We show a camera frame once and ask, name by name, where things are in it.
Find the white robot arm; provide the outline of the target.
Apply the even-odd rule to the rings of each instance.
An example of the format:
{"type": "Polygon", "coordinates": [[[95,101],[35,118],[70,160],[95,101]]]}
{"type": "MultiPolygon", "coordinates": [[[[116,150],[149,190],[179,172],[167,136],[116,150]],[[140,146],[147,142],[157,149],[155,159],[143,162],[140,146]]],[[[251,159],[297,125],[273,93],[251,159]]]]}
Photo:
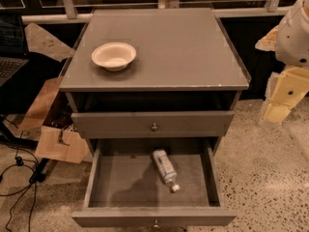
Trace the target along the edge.
{"type": "Polygon", "coordinates": [[[267,81],[260,119],[268,126],[280,125],[309,92],[309,0],[296,0],[255,47],[273,51],[285,65],[267,81]]]}

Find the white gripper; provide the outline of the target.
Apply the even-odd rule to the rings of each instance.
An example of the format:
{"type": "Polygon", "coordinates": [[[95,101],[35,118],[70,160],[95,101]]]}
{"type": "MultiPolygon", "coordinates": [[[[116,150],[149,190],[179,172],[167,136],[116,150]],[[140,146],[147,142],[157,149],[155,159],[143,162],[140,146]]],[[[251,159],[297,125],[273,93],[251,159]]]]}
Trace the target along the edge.
{"type": "MultiPolygon", "coordinates": [[[[256,42],[255,48],[274,51],[277,33],[275,26],[256,42]]],[[[273,72],[267,81],[263,119],[273,124],[282,123],[308,92],[308,68],[287,66],[281,73],[273,72]]]]}

